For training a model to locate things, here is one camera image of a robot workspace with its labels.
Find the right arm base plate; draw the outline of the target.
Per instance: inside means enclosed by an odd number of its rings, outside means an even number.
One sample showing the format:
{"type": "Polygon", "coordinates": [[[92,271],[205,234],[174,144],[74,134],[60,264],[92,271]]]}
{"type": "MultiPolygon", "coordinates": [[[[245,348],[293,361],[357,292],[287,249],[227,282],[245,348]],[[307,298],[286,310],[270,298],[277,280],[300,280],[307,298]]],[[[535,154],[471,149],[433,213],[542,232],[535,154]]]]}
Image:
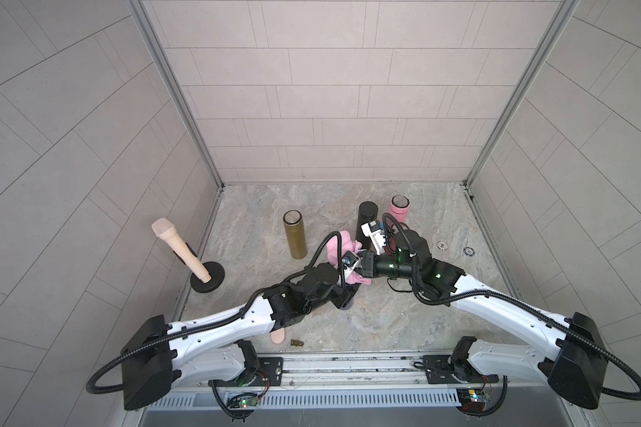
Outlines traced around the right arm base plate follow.
{"type": "Polygon", "coordinates": [[[491,384],[500,382],[498,375],[482,375],[466,359],[451,355],[426,355],[412,363],[426,373],[429,384],[491,384]]]}

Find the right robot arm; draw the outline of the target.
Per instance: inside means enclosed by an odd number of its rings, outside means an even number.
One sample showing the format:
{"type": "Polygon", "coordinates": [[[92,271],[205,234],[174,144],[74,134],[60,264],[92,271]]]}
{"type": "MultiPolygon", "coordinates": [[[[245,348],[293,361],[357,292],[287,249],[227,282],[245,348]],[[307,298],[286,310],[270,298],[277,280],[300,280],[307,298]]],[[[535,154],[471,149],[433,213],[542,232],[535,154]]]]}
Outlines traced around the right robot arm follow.
{"type": "Polygon", "coordinates": [[[450,263],[431,256],[427,240],[412,230],[364,224],[374,249],[363,255],[365,278],[406,279],[428,306],[467,311],[522,340],[520,345],[463,337],[449,365],[462,382],[500,375],[546,384],[564,400],[596,409],[602,395],[641,401],[641,376],[609,352],[594,320],[566,317],[501,293],[450,263]]]}

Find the black thermos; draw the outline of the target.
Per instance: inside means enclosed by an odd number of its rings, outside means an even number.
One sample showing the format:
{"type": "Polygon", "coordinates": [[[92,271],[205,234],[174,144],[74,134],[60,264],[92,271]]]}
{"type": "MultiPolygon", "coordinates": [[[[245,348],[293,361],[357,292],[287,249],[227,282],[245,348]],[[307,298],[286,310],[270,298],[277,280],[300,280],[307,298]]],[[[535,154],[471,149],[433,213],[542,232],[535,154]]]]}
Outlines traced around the black thermos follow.
{"type": "Polygon", "coordinates": [[[378,213],[379,207],[372,201],[361,202],[358,207],[355,240],[361,243],[362,249],[370,249],[371,240],[370,237],[364,235],[361,227],[363,227],[364,224],[375,221],[378,213]]]}

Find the pink cloth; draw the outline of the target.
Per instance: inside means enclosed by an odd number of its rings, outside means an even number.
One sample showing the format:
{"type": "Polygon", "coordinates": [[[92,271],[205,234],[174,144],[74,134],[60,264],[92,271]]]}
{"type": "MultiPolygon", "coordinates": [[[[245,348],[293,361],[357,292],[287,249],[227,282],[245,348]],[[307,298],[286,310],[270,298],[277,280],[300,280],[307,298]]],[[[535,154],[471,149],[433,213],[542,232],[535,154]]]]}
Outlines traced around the pink cloth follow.
{"type": "Polygon", "coordinates": [[[342,266],[345,284],[369,285],[371,279],[366,279],[357,272],[357,265],[360,261],[358,254],[363,250],[363,244],[352,240],[348,231],[340,231],[339,234],[340,238],[332,237],[325,246],[328,262],[335,267],[342,266]]]}

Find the pink thermos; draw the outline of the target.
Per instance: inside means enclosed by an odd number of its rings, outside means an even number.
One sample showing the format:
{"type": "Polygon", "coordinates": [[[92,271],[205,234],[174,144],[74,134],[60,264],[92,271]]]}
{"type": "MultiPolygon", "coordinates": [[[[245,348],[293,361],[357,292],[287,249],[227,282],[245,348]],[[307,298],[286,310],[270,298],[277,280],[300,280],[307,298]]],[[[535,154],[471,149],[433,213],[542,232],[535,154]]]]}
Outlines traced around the pink thermos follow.
{"type": "Polygon", "coordinates": [[[404,195],[395,195],[391,199],[390,215],[400,223],[406,223],[411,201],[404,195]]]}

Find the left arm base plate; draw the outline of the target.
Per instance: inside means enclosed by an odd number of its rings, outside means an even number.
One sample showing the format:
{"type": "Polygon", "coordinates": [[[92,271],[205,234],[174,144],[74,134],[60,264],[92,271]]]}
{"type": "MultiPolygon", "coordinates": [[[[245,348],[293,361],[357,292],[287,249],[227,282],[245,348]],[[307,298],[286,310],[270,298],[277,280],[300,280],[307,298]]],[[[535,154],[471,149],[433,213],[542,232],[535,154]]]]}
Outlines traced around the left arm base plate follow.
{"type": "Polygon", "coordinates": [[[284,359],[282,357],[258,358],[246,361],[244,370],[233,380],[213,380],[217,387],[262,387],[280,386],[284,359]]]}

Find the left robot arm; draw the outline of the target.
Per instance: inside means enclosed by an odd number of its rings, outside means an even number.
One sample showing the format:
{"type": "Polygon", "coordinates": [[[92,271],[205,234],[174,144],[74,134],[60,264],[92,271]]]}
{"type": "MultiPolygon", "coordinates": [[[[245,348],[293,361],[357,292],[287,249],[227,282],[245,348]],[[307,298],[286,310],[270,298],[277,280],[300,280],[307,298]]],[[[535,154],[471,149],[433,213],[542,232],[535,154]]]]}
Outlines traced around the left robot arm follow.
{"type": "Polygon", "coordinates": [[[344,309],[359,286],[349,277],[359,263],[321,263],[256,290],[242,306],[212,316],[167,324],[150,318],[114,360],[93,373],[85,389],[92,395],[122,392],[124,409],[147,407],[182,383],[249,382],[259,368],[254,336],[300,323],[332,302],[344,309]]]}

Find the blue thermos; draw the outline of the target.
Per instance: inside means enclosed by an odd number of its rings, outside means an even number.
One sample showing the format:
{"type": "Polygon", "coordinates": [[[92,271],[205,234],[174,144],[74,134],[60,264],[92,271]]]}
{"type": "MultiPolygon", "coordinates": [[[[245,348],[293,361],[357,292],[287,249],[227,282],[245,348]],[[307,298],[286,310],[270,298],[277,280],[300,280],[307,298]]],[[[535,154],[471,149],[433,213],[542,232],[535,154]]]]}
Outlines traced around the blue thermos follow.
{"type": "Polygon", "coordinates": [[[347,303],[346,303],[346,304],[341,308],[341,310],[342,310],[342,311],[348,311],[348,310],[350,310],[350,309],[352,308],[352,306],[353,306],[353,305],[354,305],[354,298],[350,299],[350,300],[349,300],[349,301],[348,301],[348,302],[347,302],[347,303]]]}

